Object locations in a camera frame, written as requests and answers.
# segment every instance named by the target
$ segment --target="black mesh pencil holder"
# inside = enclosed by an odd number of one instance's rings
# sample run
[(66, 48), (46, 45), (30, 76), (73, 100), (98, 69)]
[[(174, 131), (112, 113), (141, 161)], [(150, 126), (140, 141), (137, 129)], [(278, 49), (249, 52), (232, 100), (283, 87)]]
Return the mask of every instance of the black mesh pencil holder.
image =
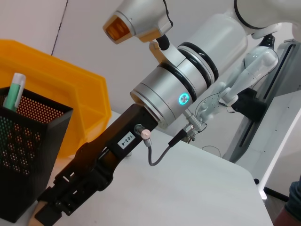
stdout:
[(16, 222), (45, 190), (72, 108), (23, 91), (16, 112), (0, 89), (0, 218)]

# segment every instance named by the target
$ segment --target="label sticker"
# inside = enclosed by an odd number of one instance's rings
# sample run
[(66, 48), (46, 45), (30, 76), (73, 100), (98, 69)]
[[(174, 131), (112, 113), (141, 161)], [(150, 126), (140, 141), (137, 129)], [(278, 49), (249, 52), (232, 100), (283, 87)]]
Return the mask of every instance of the label sticker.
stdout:
[(128, 132), (119, 142), (118, 145), (122, 148), (125, 149), (133, 140), (135, 139), (135, 136), (131, 133)]

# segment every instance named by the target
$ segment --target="white table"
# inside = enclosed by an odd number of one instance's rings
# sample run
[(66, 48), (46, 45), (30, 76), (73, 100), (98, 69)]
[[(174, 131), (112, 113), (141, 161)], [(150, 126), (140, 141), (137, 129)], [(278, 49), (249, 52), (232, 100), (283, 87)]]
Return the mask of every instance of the white table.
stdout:
[[(113, 113), (112, 120), (118, 114)], [(152, 133), (153, 158), (171, 137)], [(59, 160), (54, 175), (67, 163)], [(24, 226), (31, 207), (15, 224)], [(0, 220), (0, 226), (13, 224)], [(251, 174), (184, 142), (151, 167), (141, 143), (117, 167), (112, 184), (56, 226), (272, 226)]]

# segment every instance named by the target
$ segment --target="yellow storage bin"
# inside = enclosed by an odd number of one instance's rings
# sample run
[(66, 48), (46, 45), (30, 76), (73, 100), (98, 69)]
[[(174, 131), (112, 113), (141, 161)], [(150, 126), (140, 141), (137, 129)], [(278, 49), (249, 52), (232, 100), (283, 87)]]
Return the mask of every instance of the yellow storage bin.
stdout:
[(12, 40), (0, 40), (0, 88), (14, 73), (26, 76), (25, 88), (72, 107), (59, 157), (76, 153), (98, 137), (111, 117), (105, 78)]

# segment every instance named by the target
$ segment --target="orange lens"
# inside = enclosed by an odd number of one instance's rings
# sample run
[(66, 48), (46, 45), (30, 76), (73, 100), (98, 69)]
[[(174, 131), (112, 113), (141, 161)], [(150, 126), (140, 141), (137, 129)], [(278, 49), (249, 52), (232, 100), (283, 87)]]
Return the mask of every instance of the orange lens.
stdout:
[(127, 25), (119, 17), (117, 17), (105, 31), (114, 41), (117, 41), (130, 33)]

